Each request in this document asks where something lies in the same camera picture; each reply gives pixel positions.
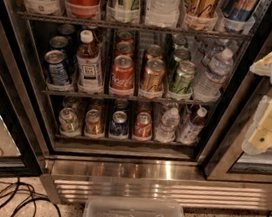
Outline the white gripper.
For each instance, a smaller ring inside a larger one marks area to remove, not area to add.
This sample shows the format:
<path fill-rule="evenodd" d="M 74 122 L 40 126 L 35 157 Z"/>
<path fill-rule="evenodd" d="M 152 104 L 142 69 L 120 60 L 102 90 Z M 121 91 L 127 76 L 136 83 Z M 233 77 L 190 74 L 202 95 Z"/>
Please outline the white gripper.
<path fill-rule="evenodd" d="M 271 76 L 272 52 L 250 66 L 253 74 Z M 264 153 L 272 146 L 272 97 L 264 95 L 253 116 L 242 142 L 242 151 L 248 155 Z"/>

